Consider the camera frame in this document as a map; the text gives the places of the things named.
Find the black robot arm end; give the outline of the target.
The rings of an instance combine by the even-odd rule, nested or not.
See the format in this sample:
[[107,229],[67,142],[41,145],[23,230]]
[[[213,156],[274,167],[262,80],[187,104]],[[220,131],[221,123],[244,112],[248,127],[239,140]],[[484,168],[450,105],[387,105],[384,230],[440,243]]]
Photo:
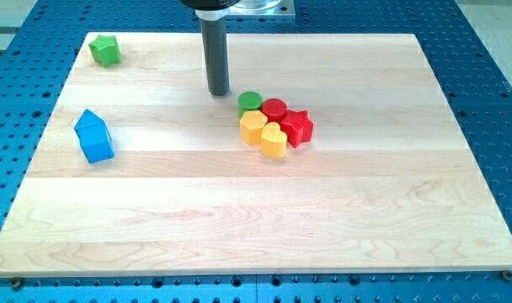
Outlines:
[[195,10],[195,14],[205,21],[217,21],[226,17],[230,7],[239,3],[239,0],[180,0],[180,2]]

